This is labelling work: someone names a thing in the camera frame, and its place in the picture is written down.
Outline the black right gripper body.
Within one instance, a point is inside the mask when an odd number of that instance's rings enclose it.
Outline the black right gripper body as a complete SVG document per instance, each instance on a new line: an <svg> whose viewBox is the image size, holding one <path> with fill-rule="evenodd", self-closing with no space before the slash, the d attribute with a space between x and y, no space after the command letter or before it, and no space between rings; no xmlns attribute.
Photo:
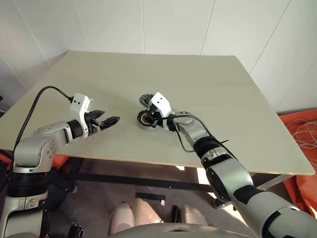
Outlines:
<svg viewBox="0 0 317 238"><path fill-rule="evenodd" d="M163 120L159 110L152 105L150 109L147 111L147 120L150 125L153 127L160 126L163 127Z"/></svg>

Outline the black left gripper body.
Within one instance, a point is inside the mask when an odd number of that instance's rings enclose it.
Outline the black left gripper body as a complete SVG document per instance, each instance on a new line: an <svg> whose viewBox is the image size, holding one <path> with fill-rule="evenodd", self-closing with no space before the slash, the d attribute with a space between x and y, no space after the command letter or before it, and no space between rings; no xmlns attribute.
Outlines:
<svg viewBox="0 0 317 238"><path fill-rule="evenodd" d="M91 119L90 112L84 113L84 120L88 127L88 135L93 135L97 133L97 127L100 126L100 122L98 119Z"/></svg>

